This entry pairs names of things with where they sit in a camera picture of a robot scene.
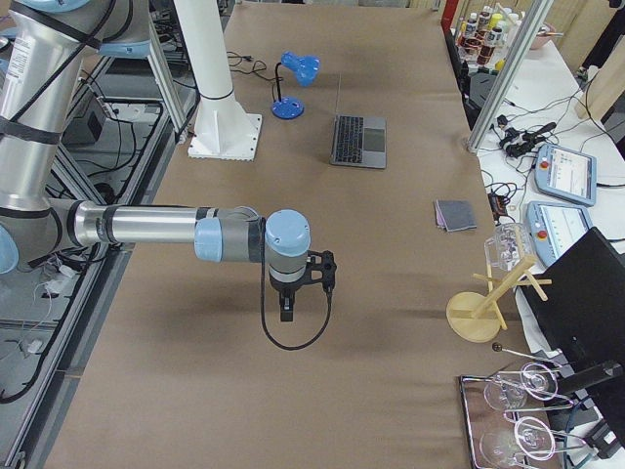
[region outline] lamp neck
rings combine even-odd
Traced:
[[[275,87],[277,88],[277,100],[278,102],[282,101],[282,92],[280,91],[280,77],[277,74],[278,68],[282,65],[282,62],[278,62],[275,65]]]

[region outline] white pillar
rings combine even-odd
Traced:
[[[201,101],[188,155],[254,159],[262,116],[246,114],[232,89],[226,44],[215,0],[175,0]]]

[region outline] laptop keyboard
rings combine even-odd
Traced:
[[[338,125],[334,159],[342,163],[361,163],[364,118],[342,115]]]

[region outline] folded cloth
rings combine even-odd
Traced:
[[[437,226],[448,232],[477,228],[476,217],[468,200],[435,200]]]

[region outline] black monitor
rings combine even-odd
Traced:
[[[549,345],[575,372],[606,361],[625,366],[625,259],[601,232],[589,230],[541,277],[553,281],[544,285],[547,301],[531,287],[523,294]],[[625,376],[587,391],[625,446]]]

